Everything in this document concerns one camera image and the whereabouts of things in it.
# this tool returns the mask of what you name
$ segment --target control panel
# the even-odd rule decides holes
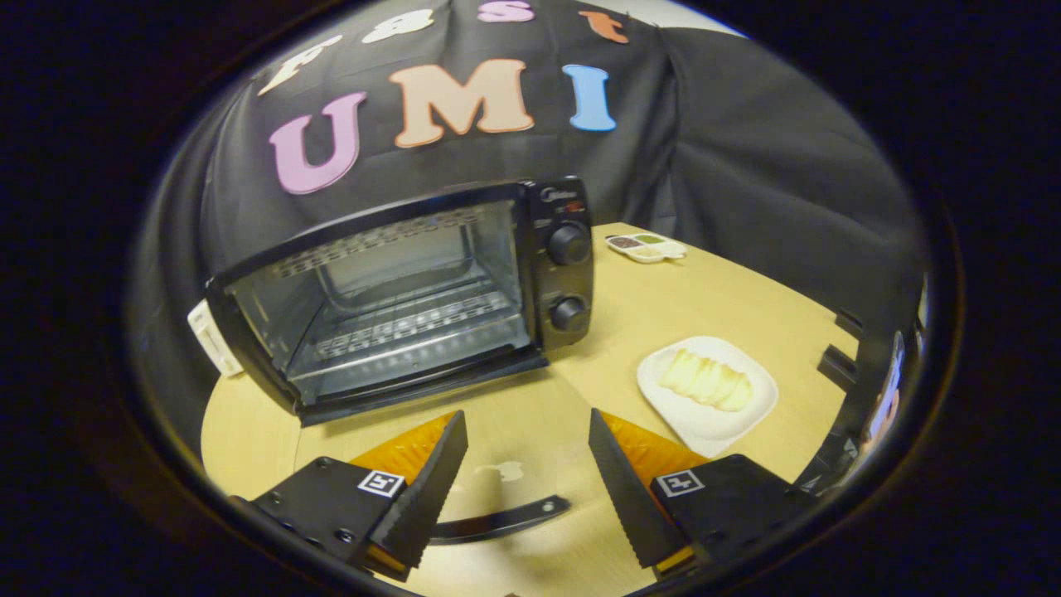
[[[593,304],[593,242],[586,189],[575,177],[525,182],[534,228],[542,349],[585,337]]]

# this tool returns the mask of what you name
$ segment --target toaster oven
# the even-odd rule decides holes
[[[544,367],[589,329],[587,204],[571,176],[352,213],[215,275],[188,321],[303,426]]]

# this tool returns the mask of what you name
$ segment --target blue letter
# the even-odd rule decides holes
[[[575,83],[575,116],[571,125],[582,130],[611,130],[615,121],[608,116],[608,98],[604,93],[604,82],[608,73],[599,68],[569,64],[563,73]]]

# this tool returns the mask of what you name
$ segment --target oven door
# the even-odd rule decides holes
[[[296,236],[301,248],[219,288],[236,316],[218,318],[226,341],[303,425],[543,367],[521,189],[501,188]]]

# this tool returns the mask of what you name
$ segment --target wooden table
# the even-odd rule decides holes
[[[559,494],[562,516],[503,539],[431,546],[406,583],[430,596],[510,593],[623,595],[655,581],[639,567],[587,445],[597,407],[679,441],[638,389],[638,364],[691,336],[717,336],[773,376],[773,411],[720,456],[741,453],[792,482],[825,438],[843,392],[817,372],[832,344],[857,341],[835,315],[751,269],[691,248],[684,259],[637,263],[593,228],[589,335],[549,355],[552,366],[390,409],[300,428],[246,375],[219,381],[203,424],[203,458],[226,493],[254,499],[319,456],[349,460],[394,436],[464,409],[468,453],[439,521],[483,515]]]

